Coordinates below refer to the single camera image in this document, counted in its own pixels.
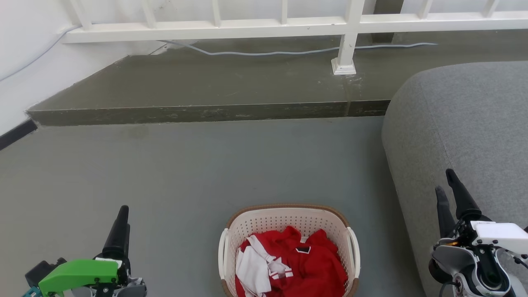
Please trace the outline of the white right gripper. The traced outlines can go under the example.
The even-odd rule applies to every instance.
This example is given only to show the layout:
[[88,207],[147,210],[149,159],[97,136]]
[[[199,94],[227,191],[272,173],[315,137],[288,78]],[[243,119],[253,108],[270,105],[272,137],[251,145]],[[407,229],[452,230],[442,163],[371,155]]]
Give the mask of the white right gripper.
[[513,255],[527,255],[527,231],[512,222],[480,220],[482,212],[460,181],[455,171],[445,171],[456,203],[455,222],[450,212],[450,204],[441,186],[436,186],[438,226],[441,238],[438,246],[462,248],[476,255],[503,249]]

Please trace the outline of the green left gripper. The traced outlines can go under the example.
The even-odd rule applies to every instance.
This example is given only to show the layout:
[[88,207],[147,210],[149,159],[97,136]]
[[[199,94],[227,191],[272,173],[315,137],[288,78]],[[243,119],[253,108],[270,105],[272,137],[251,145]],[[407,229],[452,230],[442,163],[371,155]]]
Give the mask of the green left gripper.
[[87,288],[93,297],[115,297],[130,278],[128,205],[122,205],[102,253],[92,259],[64,262],[38,282],[44,297],[63,297],[65,291]]

